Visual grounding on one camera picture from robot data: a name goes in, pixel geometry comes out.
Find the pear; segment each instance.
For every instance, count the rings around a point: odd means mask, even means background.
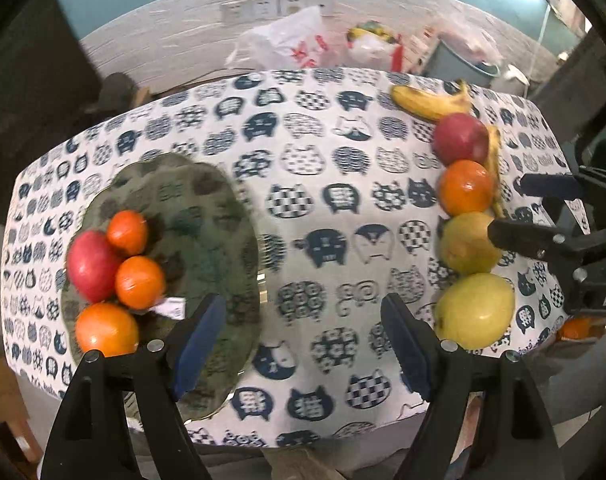
[[[494,220],[485,213],[463,213],[443,227],[439,244],[441,260],[464,276],[490,272],[500,260],[501,251],[487,237],[487,226]]]
[[[514,291],[495,274],[473,274],[458,280],[434,309],[434,332],[466,350],[486,348],[498,341],[514,316]]]

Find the orange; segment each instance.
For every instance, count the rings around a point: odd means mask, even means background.
[[[575,317],[565,321],[558,331],[559,339],[580,340],[590,336],[590,327],[592,326],[591,317]]]
[[[110,245],[125,256],[141,254],[148,243],[148,224],[136,211],[119,211],[110,220],[106,237]]]
[[[130,354],[139,345],[134,316],[113,303],[94,303],[77,317],[77,343],[83,352],[97,349],[106,357]]]
[[[163,297],[163,270],[147,256],[132,256],[116,271],[114,288],[119,300],[136,310],[150,308]]]
[[[483,212],[492,205],[494,179],[480,164],[458,160],[439,181],[439,202],[450,216]]]

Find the electrical outlet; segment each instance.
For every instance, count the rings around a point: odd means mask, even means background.
[[[281,2],[281,15],[289,16],[305,7],[305,0],[279,0]]]
[[[221,22],[224,25],[237,25],[237,23],[249,22],[251,7],[247,0],[238,2],[225,2],[221,4]]]
[[[305,6],[318,6],[321,9],[321,16],[334,15],[334,0],[305,0]]]
[[[248,0],[255,20],[275,20],[279,17],[279,0]]]

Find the cat print tablecloth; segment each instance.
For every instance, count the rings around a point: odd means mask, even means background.
[[[224,408],[188,425],[195,442],[289,446],[347,437],[426,410],[403,381],[379,305],[398,292],[432,320],[456,279],[435,255],[446,219],[433,126],[397,108],[393,84],[454,84],[362,69],[253,73],[181,92],[94,126],[17,178],[1,263],[8,363],[53,396],[74,373],[60,292],[64,253],[85,208],[121,168],[178,152],[241,183],[265,243],[269,301],[261,340]],[[520,192],[524,172],[566,173],[554,134],[531,103],[470,87],[474,115],[502,133],[500,192],[512,218],[545,224]],[[587,232],[581,202],[569,203]],[[500,341],[527,352],[563,323],[545,264],[506,252],[494,269],[516,291]]]

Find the gray bin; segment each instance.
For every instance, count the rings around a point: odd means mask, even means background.
[[[487,65],[487,68],[491,72],[474,66],[455,53],[447,43],[439,41],[421,75],[443,81],[462,79],[467,83],[489,88],[500,71],[496,65]]]

